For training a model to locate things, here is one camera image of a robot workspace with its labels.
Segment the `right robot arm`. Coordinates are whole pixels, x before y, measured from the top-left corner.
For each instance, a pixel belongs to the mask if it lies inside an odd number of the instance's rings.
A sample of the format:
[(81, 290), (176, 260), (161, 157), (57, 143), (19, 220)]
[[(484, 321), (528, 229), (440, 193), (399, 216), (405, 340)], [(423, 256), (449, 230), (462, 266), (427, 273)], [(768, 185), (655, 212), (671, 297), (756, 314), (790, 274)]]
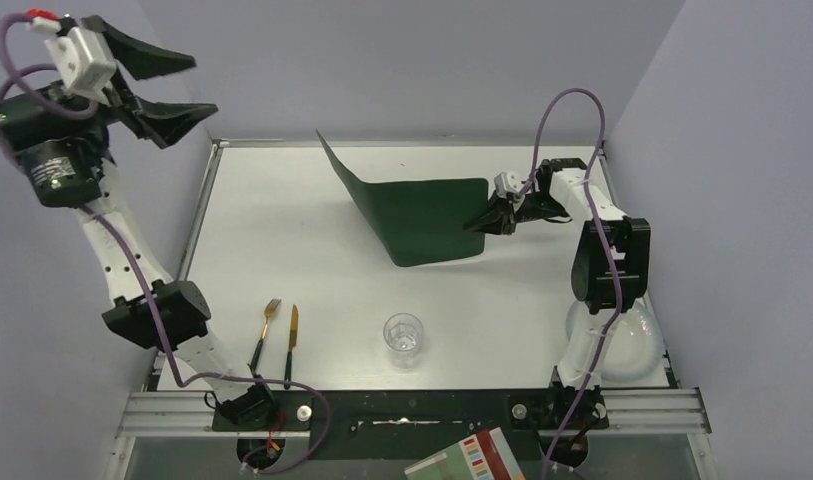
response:
[(650, 224), (624, 213), (593, 182), (579, 158), (542, 161), (532, 177), (502, 172), (486, 210), (467, 222), (468, 232), (511, 235), (533, 221), (569, 221), (580, 229), (571, 267), (577, 317), (555, 368), (550, 407), (555, 418), (599, 416), (602, 362), (613, 330), (647, 290)]

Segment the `white plate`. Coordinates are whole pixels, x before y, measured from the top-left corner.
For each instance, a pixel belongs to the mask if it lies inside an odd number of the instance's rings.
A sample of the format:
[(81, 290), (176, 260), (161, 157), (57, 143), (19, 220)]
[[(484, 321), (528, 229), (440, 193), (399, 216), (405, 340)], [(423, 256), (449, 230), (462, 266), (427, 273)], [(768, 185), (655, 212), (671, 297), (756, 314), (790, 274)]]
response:
[[(614, 311), (603, 309), (589, 313), (582, 302), (574, 302), (566, 316), (568, 346), (559, 361), (558, 371), (566, 385), (579, 386), (589, 371), (602, 327)], [(631, 383), (659, 368), (665, 353), (663, 338), (654, 316), (637, 300), (610, 327), (598, 364), (592, 371), (589, 389), (603, 382)]]

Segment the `green placemat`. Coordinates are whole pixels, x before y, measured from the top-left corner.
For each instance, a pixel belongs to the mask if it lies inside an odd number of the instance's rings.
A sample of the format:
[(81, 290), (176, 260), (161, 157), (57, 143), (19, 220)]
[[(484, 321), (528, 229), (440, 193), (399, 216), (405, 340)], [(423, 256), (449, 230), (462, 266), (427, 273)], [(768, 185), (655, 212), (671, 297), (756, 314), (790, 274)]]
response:
[(398, 267), (462, 260), (482, 254), (485, 235), (464, 228), (488, 203), (484, 178), (366, 182), (318, 140), (357, 210)]

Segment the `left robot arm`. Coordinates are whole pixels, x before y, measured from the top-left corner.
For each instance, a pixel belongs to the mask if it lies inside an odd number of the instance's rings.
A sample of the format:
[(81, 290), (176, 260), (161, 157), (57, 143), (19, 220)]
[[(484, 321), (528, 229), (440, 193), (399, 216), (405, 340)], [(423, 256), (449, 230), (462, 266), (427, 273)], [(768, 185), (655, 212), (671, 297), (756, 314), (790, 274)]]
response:
[(0, 20), (0, 148), (39, 203), (73, 210), (103, 270), (114, 334), (157, 348), (210, 386), (217, 416), (237, 427), (272, 425), (279, 405), (264, 380), (209, 327), (197, 285), (176, 279), (145, 243), (120, 190), (109, 128), (122, 124), (165, 149), (214, 115), (211, 103), (152, 102), (130, 80), (193, 69), (194, 57), (133, 38), (98, 15), (34, 9)]

